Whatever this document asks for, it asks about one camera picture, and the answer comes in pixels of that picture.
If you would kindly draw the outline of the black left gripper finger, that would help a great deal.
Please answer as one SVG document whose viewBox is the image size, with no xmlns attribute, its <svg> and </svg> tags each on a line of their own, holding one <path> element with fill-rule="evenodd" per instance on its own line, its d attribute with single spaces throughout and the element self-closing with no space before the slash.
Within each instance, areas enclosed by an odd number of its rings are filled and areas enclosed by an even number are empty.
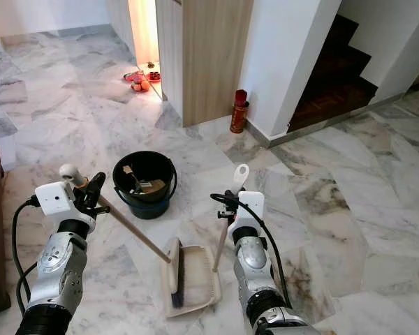
<svg viewBox="0 0 419 335">
<path fill-rule="evenodd" d="M 101 199 L 101 189 L 106 181 L 104 172 L 96 173 L 86 186 L 86 204 L 98 204 Z"/>
</svg>

